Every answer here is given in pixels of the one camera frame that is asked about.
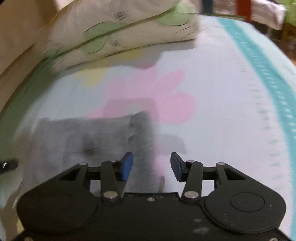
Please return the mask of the grey sweatpants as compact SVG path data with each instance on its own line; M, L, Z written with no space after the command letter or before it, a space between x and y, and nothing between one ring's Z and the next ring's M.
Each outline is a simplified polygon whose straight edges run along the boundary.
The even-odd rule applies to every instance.
M133 154L128 192L157 192L164 177L155 170L154 127L142 111L119 118L42 119L35 128L21 193L37 187L72 166L99 166Z

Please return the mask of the floral white bed blanket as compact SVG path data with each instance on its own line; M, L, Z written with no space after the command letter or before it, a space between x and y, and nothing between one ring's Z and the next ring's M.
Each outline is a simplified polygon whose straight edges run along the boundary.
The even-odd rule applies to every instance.
M44 119L116 118L140 111L154 125L152 160L135 162L128 192L181 192L170 154L226 162L277 191L280 226L295 239L295 66L252 25L201 16L196 40L122 52L58 75L39 67L1 117L1 239L22 228L15 211L30 137Z

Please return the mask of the wooden headboard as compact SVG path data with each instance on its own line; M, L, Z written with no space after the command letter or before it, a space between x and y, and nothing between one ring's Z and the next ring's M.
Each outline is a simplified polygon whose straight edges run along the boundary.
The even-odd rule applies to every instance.
M35 42L68 30L62 21L82 1L1 1L1 74Z

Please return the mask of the cream leaf-print pillow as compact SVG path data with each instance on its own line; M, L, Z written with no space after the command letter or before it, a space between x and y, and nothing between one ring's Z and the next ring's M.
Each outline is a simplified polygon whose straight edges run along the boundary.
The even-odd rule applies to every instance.
M191 1L72 1L43 28L34 49L59 73L126 50L192 40L198 32Z

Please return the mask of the grey plaid cloth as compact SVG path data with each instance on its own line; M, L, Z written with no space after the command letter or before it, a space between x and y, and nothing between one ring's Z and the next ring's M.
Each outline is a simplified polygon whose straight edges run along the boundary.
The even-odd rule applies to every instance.
M281 30L287 9L276 1L252 0L251 18L253 22L266 25L274 30Z

